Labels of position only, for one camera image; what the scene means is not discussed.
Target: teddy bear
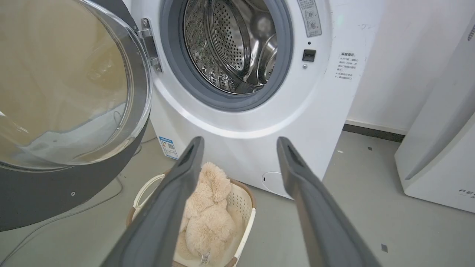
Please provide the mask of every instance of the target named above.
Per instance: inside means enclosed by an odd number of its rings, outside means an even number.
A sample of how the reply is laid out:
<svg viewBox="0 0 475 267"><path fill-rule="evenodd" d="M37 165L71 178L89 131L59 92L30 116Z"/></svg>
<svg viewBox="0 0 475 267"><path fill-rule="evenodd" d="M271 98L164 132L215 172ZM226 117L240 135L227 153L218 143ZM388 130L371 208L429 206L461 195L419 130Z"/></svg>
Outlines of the teddy bear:
<svg viewBox="0 0 475 267"><path fill-rule="evenodd" d="M181 257L206 259L211 264L222 259L242 227L240 212L227 207L230 192L231 181L225 172L213 163L204 164L180 224L176 250Z"/></svg>

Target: front-loading washing machine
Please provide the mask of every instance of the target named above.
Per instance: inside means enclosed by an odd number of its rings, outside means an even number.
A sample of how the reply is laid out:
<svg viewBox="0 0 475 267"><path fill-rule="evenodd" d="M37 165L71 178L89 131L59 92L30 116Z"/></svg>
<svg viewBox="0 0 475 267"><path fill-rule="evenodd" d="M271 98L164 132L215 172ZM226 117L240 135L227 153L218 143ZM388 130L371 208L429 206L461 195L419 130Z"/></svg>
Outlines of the front-loading washing machine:
<svg viewBox="0 0 475 267"><path fill-rule="evenodd" d="M0 231L84 203L147 118L178 158L286 196L275 145L323 177L374 41L379 0L0 2Z"/></svg>

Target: brown basket rim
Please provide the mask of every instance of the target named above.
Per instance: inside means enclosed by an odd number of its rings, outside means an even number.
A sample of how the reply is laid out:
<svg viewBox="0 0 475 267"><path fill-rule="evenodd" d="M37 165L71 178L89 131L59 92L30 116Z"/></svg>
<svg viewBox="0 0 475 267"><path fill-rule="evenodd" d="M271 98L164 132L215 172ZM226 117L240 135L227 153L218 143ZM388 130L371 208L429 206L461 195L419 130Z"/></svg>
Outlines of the brown basket rim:
<svg viewBox="0 0 475 267"><path fill-rule="evenodd" d="M165 174L165 176L170 173L170 170L167 170L165 171L163 174ZM232 178L229 178L231 180L231 183L236 185L236 186L239 186L240 188L242 188L244 191L246 191L246 193L249 195L249 197L251 198L251 206L252 208L256 208L257 205L256 205L256 199L254 197L254 194L251 192L251 190L249 189L249 187L237 180L234 180ZM131 223L132 223L132 218L133 218L133 214L135 213L135 208L132 207L129 211L129 214L127 214L127 218L125 219L125 227L128 227ZM238 261L238 258L236 257L233 257L229 262L228 264L226 264L224 267L233 267ZM181 263L178 263L176 261L173 261L172 262L172 267L187 267L186 265L183 265Z"/></svg>

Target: black baseboard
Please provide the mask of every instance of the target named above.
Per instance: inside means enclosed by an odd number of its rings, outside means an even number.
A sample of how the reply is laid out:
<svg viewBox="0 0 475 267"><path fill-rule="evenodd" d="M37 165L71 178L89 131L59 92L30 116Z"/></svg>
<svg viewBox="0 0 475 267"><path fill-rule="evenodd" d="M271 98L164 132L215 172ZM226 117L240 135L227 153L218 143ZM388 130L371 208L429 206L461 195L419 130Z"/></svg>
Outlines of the black baseboard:
<svg viewBox="0 0 475 267"><path fill-rule="evenodd" d="M349 124L345 124L343 126L343 130L350 133L362 134L365 136L376 137L376 138L399 142L399 143L402 142L402 139L404 139L405 137L405 135L398 134L398 133L389 133L385 131L374 130L370 128L359 127L359 126L354 126L354 125L349 125Z"/></svg>

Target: round glass door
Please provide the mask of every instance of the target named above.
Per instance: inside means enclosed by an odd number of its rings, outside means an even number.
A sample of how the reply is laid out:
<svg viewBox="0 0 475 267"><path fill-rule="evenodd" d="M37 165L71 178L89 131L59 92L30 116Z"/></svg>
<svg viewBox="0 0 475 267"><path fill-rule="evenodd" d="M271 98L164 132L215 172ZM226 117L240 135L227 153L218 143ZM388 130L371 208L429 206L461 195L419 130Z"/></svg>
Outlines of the round glass door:
<svg viewBox="0 0 475 267"><path fill-rule="evenodd" d="M51 170L108 159L150 112L141 41L88 0L0 0L0 163Z"/></svg>

